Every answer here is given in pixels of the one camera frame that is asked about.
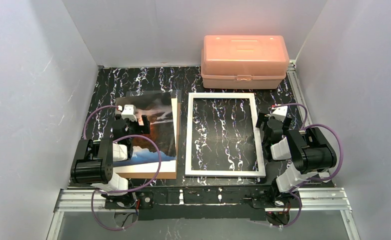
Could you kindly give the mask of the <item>white picture frame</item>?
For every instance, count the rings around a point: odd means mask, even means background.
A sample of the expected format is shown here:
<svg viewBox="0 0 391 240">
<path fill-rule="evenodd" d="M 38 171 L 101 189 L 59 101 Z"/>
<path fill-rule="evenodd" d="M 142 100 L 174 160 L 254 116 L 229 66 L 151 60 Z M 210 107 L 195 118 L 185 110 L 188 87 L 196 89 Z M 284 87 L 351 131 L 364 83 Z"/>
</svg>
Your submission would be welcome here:
<svg viewBox="0 0 391 240">
<path fill-rule="evenodd" d="M 255 143 L 257 171 L 230 171 L 230 170 L 193 170 L 192 169 L 192 133 L 193 133 L 193 106 L 194 99 L 248 99 L 252 117 L 253 137 Z M 187 131 L 185 150 L 185 175 L 189 177 L 243 177 L 264 178 L 266 177 L 263 148 L 261 144 L 260 129 L 256 127 L 258 112 L 254 93 L 237 92 L 190 92 L 188 94 Z"/>
</svg>

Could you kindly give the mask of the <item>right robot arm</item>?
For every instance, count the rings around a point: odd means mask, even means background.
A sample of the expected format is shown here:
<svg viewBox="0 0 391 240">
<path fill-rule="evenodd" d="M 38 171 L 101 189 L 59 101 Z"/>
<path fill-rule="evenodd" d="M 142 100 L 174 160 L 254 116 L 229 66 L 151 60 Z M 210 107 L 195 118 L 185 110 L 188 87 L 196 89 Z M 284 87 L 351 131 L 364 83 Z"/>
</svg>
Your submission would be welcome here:
<svg viewBox="0 0 391 240">
<path fill-rule="evenodd" d="M 318 125 L 290 129 L 288 107 L 274 106 L 271 114 L 260 112 L 255 125 L 263 131 L 261 147 L 268 162 L 291 160 L 271 183 L 269 195 L 274 198 L 290 196 L 318 173 L 337 165 L 337 154 Z"/>
</svg>

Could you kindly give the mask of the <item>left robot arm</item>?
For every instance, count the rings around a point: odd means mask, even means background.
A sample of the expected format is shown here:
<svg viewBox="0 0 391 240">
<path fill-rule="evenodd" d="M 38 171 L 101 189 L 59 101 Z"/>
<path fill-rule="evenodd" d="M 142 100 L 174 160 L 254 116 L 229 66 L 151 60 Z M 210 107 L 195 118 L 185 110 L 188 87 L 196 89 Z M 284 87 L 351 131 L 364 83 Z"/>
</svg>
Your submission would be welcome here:
<svg viewBox="0 0 391 240">
<path fill-rule="evenodd" d="M 78 142 L 70 169 L 71 181 L 74 184 L 89 184 L 109 195 L 120 196 L 128 189 L 128 180 L 114 172 L 114 163 L 131 159 L 133 145 L 131 139 L 121 137 L 143 135 L 151 132 L 148 116 L 137 116 L 136 107 L 132 104 L 119 105 L 118 113 L 112 123 L 113 137 L 100 141 L 82 139 Z"/>
</svg>

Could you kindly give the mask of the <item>sunset landscape photo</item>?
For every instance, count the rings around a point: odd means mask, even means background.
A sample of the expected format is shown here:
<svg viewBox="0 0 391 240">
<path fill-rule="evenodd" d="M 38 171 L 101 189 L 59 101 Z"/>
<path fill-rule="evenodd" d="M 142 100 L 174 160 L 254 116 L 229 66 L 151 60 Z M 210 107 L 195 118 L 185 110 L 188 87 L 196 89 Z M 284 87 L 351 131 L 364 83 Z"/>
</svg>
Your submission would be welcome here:
<svg viewBox="0 0 391 240">
<path fill-rule="evenodd" d="M 129 135 L 142 135 L 158 147 L 163 163 L 177 158 L 173 101 L 169 92 L 151 92 L 137 96 L 118 97 L 115 103 L 120 109 L 115 112 L 111 124 L 113 139 Z M 120 166 L 157 163 L 156 148 L 140 137 L 117 142 L 127 147 L 128 159 Z"/>
</svg>

